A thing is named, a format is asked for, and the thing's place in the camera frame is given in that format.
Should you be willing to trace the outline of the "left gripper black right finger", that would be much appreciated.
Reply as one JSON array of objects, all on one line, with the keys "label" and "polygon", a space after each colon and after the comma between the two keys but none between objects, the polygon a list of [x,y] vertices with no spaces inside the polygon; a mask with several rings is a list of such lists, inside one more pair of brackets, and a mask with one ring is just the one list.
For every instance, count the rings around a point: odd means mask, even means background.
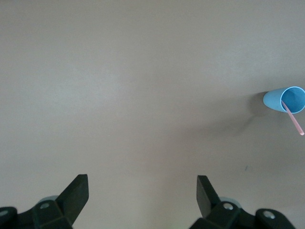
[{"label": "left gripper black right finger", "polygon": [[202,217],[198,229],[294,229],[289,219],[273,209],[258,209],[247,213],[235,203],[220,200],[207,176],[197,176],[196,200]]}]

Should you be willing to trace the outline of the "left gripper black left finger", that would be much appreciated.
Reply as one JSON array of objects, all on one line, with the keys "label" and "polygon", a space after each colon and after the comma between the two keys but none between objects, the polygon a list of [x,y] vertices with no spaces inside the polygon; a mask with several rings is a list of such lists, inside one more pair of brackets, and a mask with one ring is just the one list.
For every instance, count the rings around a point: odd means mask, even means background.
[{"label": "left gripper black left finger", "polygon": [[18,213],[0,208],[2,229],[71,229],[89,199],[88,175],[78,175],[55,200],[44,200]]}]

